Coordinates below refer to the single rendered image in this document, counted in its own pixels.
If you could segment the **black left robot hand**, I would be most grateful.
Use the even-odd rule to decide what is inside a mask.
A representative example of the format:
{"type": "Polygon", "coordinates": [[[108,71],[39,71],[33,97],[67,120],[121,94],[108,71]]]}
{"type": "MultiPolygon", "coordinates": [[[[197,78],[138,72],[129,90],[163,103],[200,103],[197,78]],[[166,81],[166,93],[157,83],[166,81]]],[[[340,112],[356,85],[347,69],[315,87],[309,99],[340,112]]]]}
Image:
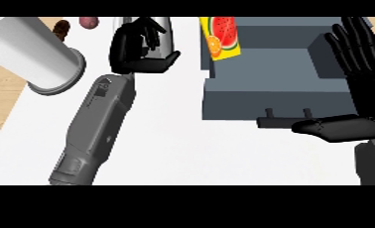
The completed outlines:
{"type": "Polygon", "coordinates": [[[151,17],[139,17],[115,30],[109,46],[111,71],[118,74],[163,73],[180,57],[180,52],[169,52],[166,58],[148,57],[148,52],[161,47],[158,34],[167,30],[151,17]]]}

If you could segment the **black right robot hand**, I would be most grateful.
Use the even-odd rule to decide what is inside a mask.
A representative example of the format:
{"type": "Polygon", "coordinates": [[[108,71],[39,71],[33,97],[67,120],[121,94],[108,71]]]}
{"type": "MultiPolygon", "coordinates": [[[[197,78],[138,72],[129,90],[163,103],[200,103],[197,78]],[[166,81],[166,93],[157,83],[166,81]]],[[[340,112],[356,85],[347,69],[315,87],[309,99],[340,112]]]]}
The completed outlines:
{"type": "Polygon", "coordinates": [[[356,115],[310,119],[291,130],[328,143],[375,139],[375,33],[362,17],[343,17],[326,33],[337,62],[346,75],[356,115]]]}

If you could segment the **yellow fruit juice carton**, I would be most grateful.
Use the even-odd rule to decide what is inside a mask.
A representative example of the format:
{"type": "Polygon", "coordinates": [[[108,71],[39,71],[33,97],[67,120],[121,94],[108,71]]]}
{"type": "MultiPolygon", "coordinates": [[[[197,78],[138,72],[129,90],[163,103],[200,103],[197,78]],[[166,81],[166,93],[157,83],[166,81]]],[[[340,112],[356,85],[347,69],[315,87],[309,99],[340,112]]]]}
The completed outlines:
{"type": "Polygon", "coordinates": [[[201,17],[201,28],[213,60],[241,54],[238,25],[233,17],[201,17]]]}

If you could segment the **brown oblong food item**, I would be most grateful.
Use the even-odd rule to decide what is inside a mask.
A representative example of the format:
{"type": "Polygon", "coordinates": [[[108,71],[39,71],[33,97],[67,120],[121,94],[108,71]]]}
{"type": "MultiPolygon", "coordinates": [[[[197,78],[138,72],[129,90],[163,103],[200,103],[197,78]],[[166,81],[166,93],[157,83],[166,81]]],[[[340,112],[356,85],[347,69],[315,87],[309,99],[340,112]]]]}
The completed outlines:
{"type": "Polygon", "coordinates": [[[67,20],[61,20],[56,25],[55,25],[55,29],[53,29],[53,33],[56,35],[56,37],[61,39],[61,41],[65,40],[65,37],[68,35],[71,29],[71,24],[67,20]]]}

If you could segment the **reddish round food item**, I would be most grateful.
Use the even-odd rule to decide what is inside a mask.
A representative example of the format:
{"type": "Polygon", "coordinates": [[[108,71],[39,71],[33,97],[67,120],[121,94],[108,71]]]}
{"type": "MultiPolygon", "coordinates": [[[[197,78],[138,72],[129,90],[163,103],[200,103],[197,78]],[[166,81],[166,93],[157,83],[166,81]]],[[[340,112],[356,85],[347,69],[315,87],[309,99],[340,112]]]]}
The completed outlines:
{"type": "Polygon", "coordinates": [[[86,29],[89,30],[95,29],[98,23],[99,23],[98,17],[80,17],[80,24],[86,29]]]}

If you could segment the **shiny metal cup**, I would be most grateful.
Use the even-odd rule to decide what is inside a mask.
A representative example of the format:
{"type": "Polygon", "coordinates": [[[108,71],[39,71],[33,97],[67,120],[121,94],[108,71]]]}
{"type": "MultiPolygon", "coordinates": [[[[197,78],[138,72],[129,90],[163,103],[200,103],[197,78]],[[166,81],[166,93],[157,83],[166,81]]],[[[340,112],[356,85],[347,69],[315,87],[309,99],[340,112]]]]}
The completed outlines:
{"type": "MultiPolygon", "coordinates": [[[[136,17],[115,17],[112,20],[112,29],[117,30],[123,24],[132,23],[135,20],[136,17]]],[[[152,50],[146,44],[142,44],[143,57],[166,58],[174,52],[171,21],[169,17],[152,17],[152,20],[164,28],[167,33],[158,34],[160,46],[155,50],[152,50]]]]}

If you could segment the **grey open drawer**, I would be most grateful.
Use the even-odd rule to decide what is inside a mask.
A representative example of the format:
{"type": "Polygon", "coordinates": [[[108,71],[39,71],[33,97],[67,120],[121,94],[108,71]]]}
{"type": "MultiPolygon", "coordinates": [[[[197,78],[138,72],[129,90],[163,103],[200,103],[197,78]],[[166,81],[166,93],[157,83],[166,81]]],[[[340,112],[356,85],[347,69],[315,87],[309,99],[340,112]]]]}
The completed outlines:
{"type": "Polygon", "coordinates": [[[279,118],[356,112],[341,67],[324,34],[337,17],[239,17],[241,54],[213,61],[201,50],[202,118],[254,120],[272,109],[279,118]]]}

